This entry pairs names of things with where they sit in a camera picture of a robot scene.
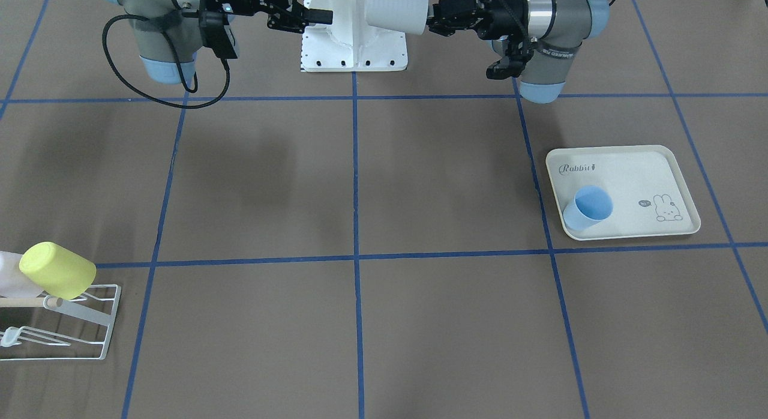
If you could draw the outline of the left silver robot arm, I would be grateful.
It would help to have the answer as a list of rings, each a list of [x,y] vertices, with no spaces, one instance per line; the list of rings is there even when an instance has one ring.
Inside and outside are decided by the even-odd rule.
[[[438,0],[426,26],[444,37],[474,31],[497,53],[489,80],[515,79],[527,101],[557,99],[581,45],[607,26],[614,0]]]

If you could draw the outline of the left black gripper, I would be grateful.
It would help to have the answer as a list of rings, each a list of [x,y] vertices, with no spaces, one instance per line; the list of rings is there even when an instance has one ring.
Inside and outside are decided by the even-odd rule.
[[[522,41],[529,33],[527,0],[438,0],[430,6],[427,28],[441,36],[472,30],[482,40],[508,36]]]

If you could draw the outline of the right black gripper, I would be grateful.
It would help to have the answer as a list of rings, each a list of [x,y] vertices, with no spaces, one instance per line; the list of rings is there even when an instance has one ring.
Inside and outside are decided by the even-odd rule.
[[[269,14],[267,28],[297,34],[317,23],[334,22],[332,10],[307,8],[292,0],[204,0],[204,11],[244,16],[263,12]]]

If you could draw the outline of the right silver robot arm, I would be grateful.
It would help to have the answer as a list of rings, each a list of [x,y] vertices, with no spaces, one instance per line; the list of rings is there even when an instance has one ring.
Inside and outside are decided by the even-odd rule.
[[[298,0],[105,0],[124,9],[140,58],[158,83],[191,83],[198,50],[209,48],[222,60],[238,58],[230,23],[236,16],[267,14],[267,26],[304,33],[329,25],[331,10],[307,8]]]

